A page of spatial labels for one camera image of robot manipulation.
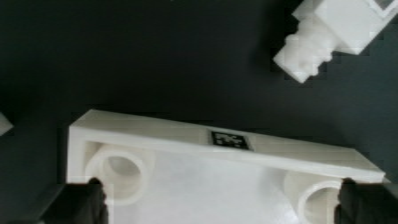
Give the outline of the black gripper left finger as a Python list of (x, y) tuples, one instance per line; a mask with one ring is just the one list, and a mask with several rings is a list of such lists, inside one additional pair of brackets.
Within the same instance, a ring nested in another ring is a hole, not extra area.
[(103, 183), (67, 184), (40, 215), (42, 224), (108, 224), (108, 206)]

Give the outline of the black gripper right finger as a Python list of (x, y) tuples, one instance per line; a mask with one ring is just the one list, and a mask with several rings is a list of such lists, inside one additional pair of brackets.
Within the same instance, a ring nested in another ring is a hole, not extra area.
[(398, 224), (398, 184), (342, 180), (334, 224)]

